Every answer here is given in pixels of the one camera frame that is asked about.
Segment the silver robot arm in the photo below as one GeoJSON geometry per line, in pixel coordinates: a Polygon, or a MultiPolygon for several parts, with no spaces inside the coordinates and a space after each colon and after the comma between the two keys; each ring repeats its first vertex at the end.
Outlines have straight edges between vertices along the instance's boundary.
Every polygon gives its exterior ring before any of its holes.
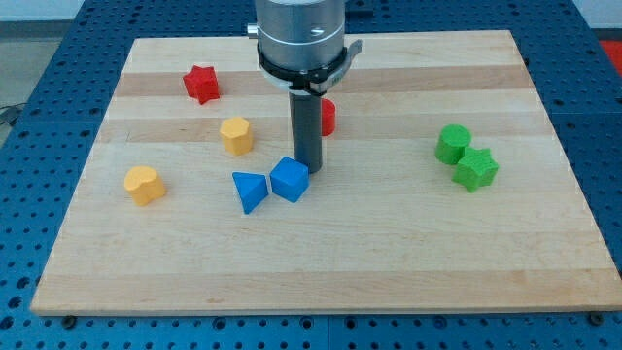
{"type": "Polygon", "coordinates": [[[259,67],[275,86],[322,96],[349,71],[363,41],[345,45],[344,0],[256,0],[259,67]]]}

